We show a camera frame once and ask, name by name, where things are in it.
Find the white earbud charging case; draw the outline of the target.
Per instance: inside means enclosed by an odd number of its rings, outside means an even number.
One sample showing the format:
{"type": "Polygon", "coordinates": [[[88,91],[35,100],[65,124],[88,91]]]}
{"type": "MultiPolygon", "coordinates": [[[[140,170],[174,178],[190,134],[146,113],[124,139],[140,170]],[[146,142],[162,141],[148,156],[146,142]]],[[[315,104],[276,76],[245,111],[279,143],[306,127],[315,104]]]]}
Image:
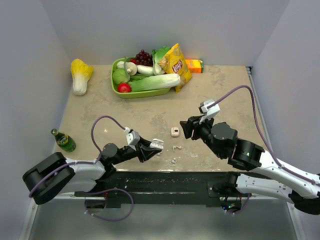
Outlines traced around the white earbud charging case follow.
{"type": "Polygon", "coordinates": [[[150,148],[154,148],[154,149],[160,149],[163,150],[164,149],[164,141],[158,138],[154,138],[151,143],[149,144],[150,148]]]}

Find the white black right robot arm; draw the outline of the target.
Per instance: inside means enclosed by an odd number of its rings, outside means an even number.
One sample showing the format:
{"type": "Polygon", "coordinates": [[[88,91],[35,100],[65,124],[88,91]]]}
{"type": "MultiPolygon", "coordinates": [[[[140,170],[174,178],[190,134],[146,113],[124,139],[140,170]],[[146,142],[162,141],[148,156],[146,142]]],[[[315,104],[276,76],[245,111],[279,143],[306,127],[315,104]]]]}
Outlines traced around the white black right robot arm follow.
{"type": "Polygon", "coordinates": [[[219,158],[239,171],[255,173],[255,178],[244,173],[228,172],[223,183],[212,188],[224,197],[237,194],[258,194],[282,199],[296,209],[310,215],[320,213],[320,176],[299,170],[279,159],[263,147],[241,138],[237,130],[226,122],[200,121],[192,116],[180,121],[186,139],[201,139],[219,158]]]}

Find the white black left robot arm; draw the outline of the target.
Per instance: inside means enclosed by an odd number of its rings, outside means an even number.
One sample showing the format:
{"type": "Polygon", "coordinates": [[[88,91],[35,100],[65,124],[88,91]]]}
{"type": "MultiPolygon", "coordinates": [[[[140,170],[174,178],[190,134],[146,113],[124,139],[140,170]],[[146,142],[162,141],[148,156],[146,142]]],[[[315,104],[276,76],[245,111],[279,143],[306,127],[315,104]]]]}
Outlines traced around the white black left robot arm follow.
{"type": "Polygon", "coordinates": [[[114,143],[104,146],[101,156],[94,160],[74,160],[55,152],[26,171],[22,180],[29,190],[29,197],[42,205],[59,194],[72,192],[99,196],[104,190],[101,182],[113,175],[115,165],[138,158],[143,163],[164,149],[164,141],[140,138],[135,145],[117,147],[114,143]]]}

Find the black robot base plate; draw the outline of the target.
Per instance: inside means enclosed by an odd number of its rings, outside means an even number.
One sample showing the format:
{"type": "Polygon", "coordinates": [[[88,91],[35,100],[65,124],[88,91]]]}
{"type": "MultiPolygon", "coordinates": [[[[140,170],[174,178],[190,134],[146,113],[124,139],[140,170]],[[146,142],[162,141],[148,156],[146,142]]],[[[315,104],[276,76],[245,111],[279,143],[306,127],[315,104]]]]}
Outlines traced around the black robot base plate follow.
{"type": "Polygon", "coordinates": [[[97,180],[90,192],[77,191],[76,197],[105,197],[106,207],[122,204],[205,205],[219,208],[248,196],[236,190],[235,172],[203,171],[118,171],[97,180]]]}

